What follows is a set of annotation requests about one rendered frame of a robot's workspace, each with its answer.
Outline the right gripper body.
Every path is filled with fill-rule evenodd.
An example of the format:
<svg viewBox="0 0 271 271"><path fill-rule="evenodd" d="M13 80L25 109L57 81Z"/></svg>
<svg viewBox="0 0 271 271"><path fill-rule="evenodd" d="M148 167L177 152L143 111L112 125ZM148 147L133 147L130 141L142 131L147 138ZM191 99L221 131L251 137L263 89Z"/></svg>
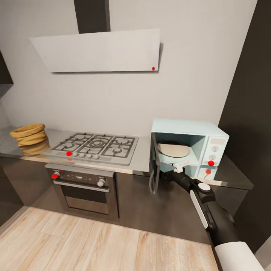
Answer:
<svg viewBox="0 0 271 271"><path fill-rule="evenodd" d="M166 173L166 181L169 183L169 182L172 182L172 181L175 181L178 185L181 186L181 183L183 181L183 179L185 177L187 177L188 175L185 174L185 169L183 168L183 172L181 173L177 173L176 171L172 170L172 171L167 171Z"/></svg>

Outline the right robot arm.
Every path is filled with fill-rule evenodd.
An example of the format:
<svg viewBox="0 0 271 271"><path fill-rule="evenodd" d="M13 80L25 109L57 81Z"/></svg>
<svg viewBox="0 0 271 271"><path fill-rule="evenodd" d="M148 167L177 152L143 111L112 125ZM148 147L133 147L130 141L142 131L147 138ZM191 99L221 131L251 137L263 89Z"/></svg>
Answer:
<svg viewBox="0 0 271 271"><path fill-rule="evenodd" d="M241 234L235 228L232 215L216 201L211 187L185 174L189 160L173 163L172 171L159 172L162 179L175 181L192 198L195 208L217 252L223 271L265 271Z"/></svg>

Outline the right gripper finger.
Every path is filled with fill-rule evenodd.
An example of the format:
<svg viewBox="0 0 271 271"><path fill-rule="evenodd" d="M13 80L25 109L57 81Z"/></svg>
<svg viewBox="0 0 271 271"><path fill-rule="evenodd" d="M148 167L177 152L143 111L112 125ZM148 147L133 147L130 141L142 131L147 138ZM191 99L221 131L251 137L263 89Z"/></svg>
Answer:
<svg viewBox="0 0 271 271"><path fill-rule="evenodd" d="M164 173L164 172L160 171L159 175L161 176L162 179L164 179L166 177L166 173L167 172Z"/></svg>

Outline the popcorn bag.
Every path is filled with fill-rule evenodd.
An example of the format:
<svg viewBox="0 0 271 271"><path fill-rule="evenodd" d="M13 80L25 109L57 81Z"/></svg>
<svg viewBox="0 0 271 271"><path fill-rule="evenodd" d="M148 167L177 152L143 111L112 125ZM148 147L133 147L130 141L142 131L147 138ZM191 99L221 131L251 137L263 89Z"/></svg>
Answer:
<svg viewBox="0 0 271 271"><path fill-rule="evenodd" d="M30 146L41 143L48 139L44 129L44 123L30 124L11 131L10 135L16 139L18 142L18 147Z"/></svg>

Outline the microwave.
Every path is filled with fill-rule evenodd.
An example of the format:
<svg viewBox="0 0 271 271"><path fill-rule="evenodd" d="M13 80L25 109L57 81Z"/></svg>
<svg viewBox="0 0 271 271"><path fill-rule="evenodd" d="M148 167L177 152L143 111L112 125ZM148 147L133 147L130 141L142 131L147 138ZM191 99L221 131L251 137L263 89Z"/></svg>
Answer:
<svg viewBox="0 0 271 271"><path fill-rule="evenodd" d="M210 121L153 119L149 188L157 199L160 161L219 166L229 135Z"/></svg>

